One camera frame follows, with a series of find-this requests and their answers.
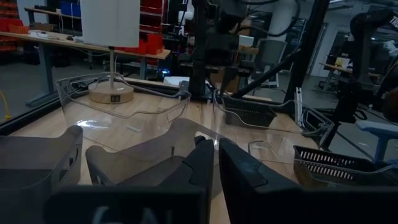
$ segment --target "black metal frame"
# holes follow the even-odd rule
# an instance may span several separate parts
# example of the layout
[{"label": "black metal frame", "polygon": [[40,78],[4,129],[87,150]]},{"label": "black metal frame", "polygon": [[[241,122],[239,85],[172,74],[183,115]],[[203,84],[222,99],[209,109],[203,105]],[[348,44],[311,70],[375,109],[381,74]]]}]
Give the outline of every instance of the black metal frame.
[{"label": "black metal frame", "polygon": [[[318,38],[319,32],[322,28],[323,20],[325,18],[326,11],[329,6],[329,0],[319,0],[315,1],[313,7],[312,7],[312,13],[311,16],[308,20],[308,31],[305,34],[305,37],[303,38],[303,43],[301,45],[302,49],[305,49],[305,51],[298,51],[295,55],[290,55],[286,60],[284,60],[282,63],[286,63],[286,61],[291,61],[293,60],[294,66],[292,69],[292,78],[289,83],[289,87],[286,93],[285,101],[287,100],[292,100],[294,99],[294,92],[296,87],[301,87],[307,67],[310,63],[311,56],[312,56],[312,50],[315,47],[316,40]],[[205,66],[204,60],[199,60],[199,64],[202,67]],[[276,69],[272,69],[270,72],[278,72]],[[270,72],[266,73],[263,75],[263,77],[260,77],[261,81],[263,82],[263,79],[265,77],[271,77]],[[197,77],[199,80],[205,79],[205,77]],[[151,84],[143,84],[143,83],[135,83],[135,82],[129,82],[131,84],[137,85],[137,86],[142,86],[151,90],[159,91],[161,93],[166,93],[166,94],[175,94],[178,92],[178,89],[176,88],[171,88],[171,87],[166,87],[166,86],[159,86],[159,85],[151,85]],[[193,100],[198,100],[198,101],[206,101],[208,98],[203,97],[203,98],[193,98]],[[261,101],[261,100],[254,100],[254,99],[245,99],[248,101]],[[8,135],[11,134],[12,132],[23,128],[24,126],[28,125],[29,123],[43,117],[44,115],[50,113],[51,111],[55,110],[60,106],[60,101],[59,99],[57,100],[52,100],[39,108],[36,108],[26,114],[20,115],[17,118],[14,118],[10,121],[7,121],[5,123],[0,124],[0,135]]]}]

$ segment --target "wooden table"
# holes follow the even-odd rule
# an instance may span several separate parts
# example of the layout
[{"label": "wooden table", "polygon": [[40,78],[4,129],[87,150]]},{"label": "wooden table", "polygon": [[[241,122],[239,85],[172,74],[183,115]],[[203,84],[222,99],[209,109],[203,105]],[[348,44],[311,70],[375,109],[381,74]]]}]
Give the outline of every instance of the wooden table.
[{"label": "wooden table", "polygon": [[[79,49],[86,50],[95,50],[99,52],[109,52],[107,47],[102,47],[98,45],[90,45],[84,43],[77,43],[71,40],[67,40],[68,35],[59,34],[55,32],[46,32],[47,36],[37,32],[39,30],[31,30],[29,34],[14,34],[10,32],[0,32],[0,35],[8,36],[8,37],[17,37],[23,40],[29,40],[39,43],[39,59],[40,59],[40,69],[41,73],[45,74],[42,76],[42,94],[36,96],[32,100],[26,102],[26,106],[35,107],[39,106],[42,103],[54,99],[57,97],[57,93],[54,88],[54,81],[52,75],[52,66],[50,61],[50,46],[51,45],[59,45],[63,47],[74,47]],[[146,75],[146,58],[156,58],[164,60],[169,56],[170,50],[164,50],[162,53],[157,55],[140,55],[130,52],[125,52],[121,50],[115,50],[117,54],[123,55],[132,55],[142,57],[141,60],[141,68],[140,68],[140,78],[145,79]]]},{"label": "wooden table", "polygon": [[[129,78],[129,80],[137,81],[137,82],[144,82],[144,83],[152,83],[150,81],[145,80],[134,80]],[[262,100],[270,100],[266,98],[259,98],[255,96],[248,96],[248,98],[256,98]],[[162,109],[166,108],[170,105],[176,103],[177,100],[163,98],[154,95],[146,95],[144,93],[136,93],[136,96],[132,102],[125,103],[122,105],[117,106],[116,110],[120,113],[126,112],[131,113],[131,110],[150,110],[154,108]],[[104,109],[110,109],[111,105],[97,105]],[[76,107],[75,114],[87,114],[92,113],[90,109],[84,109],[82,107]],[[292,145],[299,144],[301,146],[307,147],[316,147],[317,145],[313,142],[310,138],[305,138],[300,134],[284,134],[284,135],[273,135],[270,131],[269,134],[266,136],[264,132],[262,136],[259,136],[256,129],[225,129],[219,128],[214,129],[212,128],[213,125],[213,118],[214,116],[218,116],[217,114],[213,114],[213,105],[207,103],[199,103],[191,101],[187,107],[185,117],[201,124],[202,126],[213,129],[214,131],[219,132],[220,134],[226,136],[227,138],[232,139],[239,146],[245,150],[247,150],[248,142],[254,139],[258,139],[259,137],[263,137],[267,139],[272,145],[275,151],[283,152],[284,154],[291,154],[292,153]],[[290,130],[300,131],[301,129],[294,123],[292,119],[290,119],[286,114],[278,114],[278,117],[272,122],[272,128],[289,128]],[[44,116],[43,118],[38,119],[37,121],[25,126],[24,128],[14,132],[12,135],[14,136],[37,136],[37,137],[45,137],[45,138],[54,138],[60,136],[67,128],[67,124],[64,120],[64,115],[62,109],[59,108],[52,113]],[[110,138],[111,136],[102,136],[102,138]],[[120,144],[123,144],[125,147],[126,142],[118,141]],[[86,158],[85,158],[85,151],[88,147],[97,144],[96,142],[88,139],[83,138],[83,153],[82,153],[82,165],[81,165],[81,179],[79,184],[91,184],[90,174],[87,168]],[[114,149],[106,147],[105,150],[109,152],[115,152]],[[282,175],[297,181],[295,179],[295,175],[293,172],[293,165],[292,164],[283,164],[279,162],[264,162],[269,167],[273,168],[277,172],[281,173]],[[212,224],[224,224],[229,223],[228,218],[228,211],[226,209],[226,204],[224,200],[223,193],[220,193],[217,197],[212,200],[211,203],[211,217],[210,223]]]},{"label": "wooden table", "polygon": [[[192,62],[182,62],[180,64],[180,66],[183,67],[193,67],[193,63]],[[220,66],[220,65],[206,65],[206,69],[211,70],[212,72],[220,72],[220,71],[224,71],[225,70],[225,66]],[[247,68],[238,68],[238,72],[239,73],[249,73],[250,70]]]},{"label": "wooden table", "polygon": [[[335,65],[329,65],[327,63],[322,63],[322,62],[320,62],[319,64],[330,69],[329,74],[328,74],[328,76],[326,78],[325,86],[321,90],[322,92],[328,92],[328,89],[329,89],[329,86],[330,86],[330,81],[331,81],[332,78],[339,79],[340,76],[335,75],[334,74],[335,71],[346,72],[346,73],[350,73],[350,74],[353,73],[352,69],[343,68],[343,67],[339,67],[339,66],[335,66]],[[380,76],[381,76],[380,74],[374,74],[374,73],[370,73],[369,72],[369,77],[380,78]]]}]

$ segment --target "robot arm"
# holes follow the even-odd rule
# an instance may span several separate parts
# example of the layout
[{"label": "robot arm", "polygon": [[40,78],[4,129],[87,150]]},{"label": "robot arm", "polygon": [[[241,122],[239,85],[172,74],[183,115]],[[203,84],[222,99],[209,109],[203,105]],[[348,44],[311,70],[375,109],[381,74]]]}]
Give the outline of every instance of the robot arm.
[{"label": "robot arm", "polygon": [[351,33],[354,36],[356,55],[352,58],[353,75],[365,90],[373,90],[373,84],[369,79],[369,44],[372,35],[380,26],[389,25],[398,32],[398,14],[391,9],[360,13],[350,23]]}]

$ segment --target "red storage bin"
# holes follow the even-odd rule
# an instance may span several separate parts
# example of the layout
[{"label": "red storage bin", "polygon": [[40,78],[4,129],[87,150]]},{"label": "red storage bin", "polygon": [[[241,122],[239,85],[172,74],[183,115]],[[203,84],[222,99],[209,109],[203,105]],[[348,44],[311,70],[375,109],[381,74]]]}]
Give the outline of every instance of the red storage bin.
[{"label": "red storage bin", "polygon": [[140,6],[141,12],[161,14],[162,8],[163,8],[163,0],[141,0],[141,6]]},{"label": "red storage bin", "polygon": [[0,43],[4,43],[4,42],[15,42],[15,41],[18,41],[18,38],[0,36]]},{"label": "red storage bin", "polygon": [[147,53],[147,43],[145,43],[144,40],[139,40],[139,46],[138,47],[125,47],[124,48],[125,52],[131,52],[135,54],[146,54]]},{"label": "red storage bin", "polygon": [[0,6],[2,7],[11,7],[11,8],[17,8],[16,3],[8,3],[8,2],[0,2]]},{"label": "red storage bin", "polygon": [[148,30],[151,32],[162,32],[162,18],[159,16],[150,16],[141,14],[140,16],[140,30]]},{"label": "red storage bin", "polygon": [[0,52],[8,52],[16,49],[16,46],[0,46]]},{"label": "red storage bin", "polygon": [[148,34],[147,54],[157,55],[164,49],[162,34]]},{"label": "red storage bin", "polygon": [[28,34],[29,27],[26,26],[15,26],[15,25],[8,25],[8,31],[15,33],[15,34]]},{"label": "red storage bin", "polygon": [[0,31],[9,32],[8,25],[23,26],[24,24],[20,19],[0,18]]},{"label": "red storage bin", "polygon": [[147,58],[147,65],[154,65],[157,66],[158,59],[156,58]]}]

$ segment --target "desk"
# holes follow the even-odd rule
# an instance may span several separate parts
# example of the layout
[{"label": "desk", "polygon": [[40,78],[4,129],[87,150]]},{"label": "desk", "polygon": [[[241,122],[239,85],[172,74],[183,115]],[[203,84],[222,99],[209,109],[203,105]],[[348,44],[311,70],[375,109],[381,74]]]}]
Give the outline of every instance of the desk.
[{"label": "desk", "polygon": [[[145,82],[145,83],[151,83],[150,81],[144,81],[144,80],[135,80],[138,82]],[[259,98],[255,96],[248,96],[248,98],[255,98],[255,99],[263,99],[263,100],[270,100],[266,98]],[[172,101],[169,100],[152,100],[152,101],[143,101],[146,104],[145,106],[152,106],[152,107],[163,107],[165,104],[168,102]],[[211,128],[211,123],[212,123],[212,116],[213,116],[213,105],[207,104],[207,103],[199,103],[199,102],[190,102],[188,105],[187,111],[186,111],[186,118],[201,124],[207,128]],[[273,125],[273,128],[277,127],[288,127],[290,126],[293,129],[300,130],[298,126],[295,125],[294,121],[291,120],[288,116],[281,116],[278,121],[273,122],[271,125]],[[45,137],[45,138],[54,138],[57,136],[60,136],[67,128],[67,125],[65,124],[64,118],[63,118],[63,113],[62,109],[59,108],[52,113],[47,114],[43,118],[38,119],[37,121],[23,127],[22,129],[14,132],[12,135],[14,136],[37,136],[37,137]],[[220,134],[225,135],[227,138],[233,139],[235,142],[237,142],[243,149],[247,150],[247,144],[248,141],[250,141],[250,132],[247,131],[247,133],[239,133],[239,135],[235,136],[230,133],[222,133]],[[91,184],[91,179],[90,179],[90,174],[87,168],[87,163],[86,163],[86,158],[85,158],[85,152],[88,147],[96,144],[95,142],[83,138],[83,149],[82,149],[82,160],[81,160],[81,179],[79,184]],[[312,141],[310,138],[305,138],[301,135],[296,135],[292,139],[284,139],[281,141],[282,147],[291,147],[292,144],[301,144],[303,146],[308,146],[308,147],[315,147],[316,144]],[[105,150],[114,152],[114,150],[105,148]],[[277,172],[281,173],[282,175],[297,181],[294,176],[293,172],[293,165],[289,164],[281,164],[281,163],[276,163],[276,162],[266,162],[266,164],[276,170]],[[226,209],[226,204],[224,200],[224,195],[220,193],[217,195],[211,202],[211,215],[210,215],[210,223],[212,224],[227,224],[229,223],[229,218],[228,218],[228,211]]]},{"label": "desk", "polygon": [[[340,77],[339,75],[335,75],[334,72],[335,71],[339,71],[339,72],[346,72],[346,73],[353,73],[352,69],[348,69],[348,68],[343,68],[343,67],[339,67],[339,66],[335,66],[335,65],[329,65],[327,63],[319,63],[320,65],[323,65],[326,68],[330,68],[329,74],[326,78],[326,82],[325,82],[325,86],[323,87],[323,89],[321,90],[324,93],[328,92],[329,86],[330,86],[330,81],[332,78],[336,78],[337,80],[341,80],[341,81],[347,81],[347,78],[343,78]],[[374,73],[369,73],[369,77],[375,77],[375,78],[380,78],[380,74],[374,74]]]},{"label": "desk", "polygon": [[[180,66],[192,68],[193,67],[193,63],[192,62],[182,62],[180,64]],[[212,72],[220,72],[220,71],[224,71],[225,70],[225,66],[206,65],[206,69],[209,69]],[[246,69],[246,68],[238,68],[238,72],[239,73],[250,73],[250,70]]]},{"label": "desk", "polygon": [[[35,41],[39,43],[40,69],[41,72],[45,74],[45,76],[43,76],[42,79],[43,93],[39,96],[36,96],[34,99],[27,101],[26,106],[29,107],[39,106],[42,103],[57,97],[57,92],[54,88],[54,81],[51,69],[50,51],[49,51],[50,45],[75,47],[79,49],[96,50],[99,52],[109,52],[109,49],[107,47],[84,44],[84,43],[76,43],[74,41],[67,40],[68,36],[65,34],[59,34],[55,32],[46,32],[46,33],[50,38],[41,37],[38,35],[38,33],[34,32],[34,30],[32,30],[30,34],[14,34],[10,32],[0,32],[0,35],[8,37],[17,37],[22,40]],[[157,55],[150,55],[150,54],[140,55],[140,54],[125,52],[122,50],[115,50],[115,53],[142,57],[140,78],[145,79],[146,66],[147,66],[145,58],[156,58],[164,60],[167,58],[167,56],[169,56],[170,50],[164,50],[162,53]]]}]

